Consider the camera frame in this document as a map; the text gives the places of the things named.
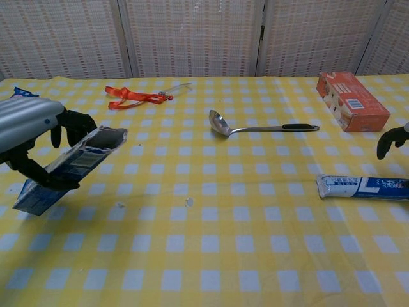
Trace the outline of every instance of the black handle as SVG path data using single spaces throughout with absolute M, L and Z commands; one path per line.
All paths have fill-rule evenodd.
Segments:
M 281 126 L 283 129 L 293 130 L 293 129 L 314 129 L 314 126 L 309 125 L 308 123 L 287 123 L 286 125 Z

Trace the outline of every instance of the table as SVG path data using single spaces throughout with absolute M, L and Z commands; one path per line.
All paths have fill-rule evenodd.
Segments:
M 359 77 L 409 121 L 409 75 Z M 407 306 L 408 202 L 321 200 L 317 173 L 405 177 L 409 146 L 376 159 L 379 133 L 342 132 L 315 77 L 118 80 L 9 79 L 127 142 L 40 217 L 12 209 L 24 177 L 0 166 L 2 306 Z M 162 105 L 110 111 L 106 85 L 155 93 L 191 82 Z M 218 138 L 232 127 L 306 122 L 319 132 Z M 49 134 L 31 157 L 46 165 Z M 186 207 L 187 198 L 194 200 Z

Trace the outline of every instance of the toothpaste tube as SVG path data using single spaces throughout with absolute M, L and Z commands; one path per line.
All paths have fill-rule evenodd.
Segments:
M 318 175 L 320 197 L 359 197 L 383 200 L 409 200 L 408 179 Z
M 14 87 L 14 94 L 10 97 L 38 97 L 39 95 L 33 94 L 30 91 L 22 90 L 21 88 Z

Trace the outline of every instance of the red ribbon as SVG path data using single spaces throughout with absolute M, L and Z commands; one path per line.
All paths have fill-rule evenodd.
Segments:
M 143 94 L 143 93 L 134 93 L 128 88 L 123 87 L 119 88 L 112 88 L 110 86 L 105 87 L 105 92 L 111 96 L 121 98 L 120 101 L 111 101 L 108 104 L 108 109 L 110 110 L 124 110 L 130 109 L 131 107 L 139 106 L 145 102 L 152 102 L 153 104 L 161 104 L 165 100 L 172 100 L 172 95 L 166 95 L 165 93 L 160 94 Z M 123 104 L 127 100 L 134 100 L 137 101 L 134 104 Z

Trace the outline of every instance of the cardboard box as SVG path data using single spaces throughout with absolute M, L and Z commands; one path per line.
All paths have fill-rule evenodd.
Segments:
M 317 91 L 346 132 L 381 131 L 390 113 L 351 72 L 322 72 Z
M 45 169 L 53 175 L 81 181 L 126 139 L 126 129 L 99 127 Z M 53 191 L 27 179 L 13 208 L 39 216 L 67 192 Z

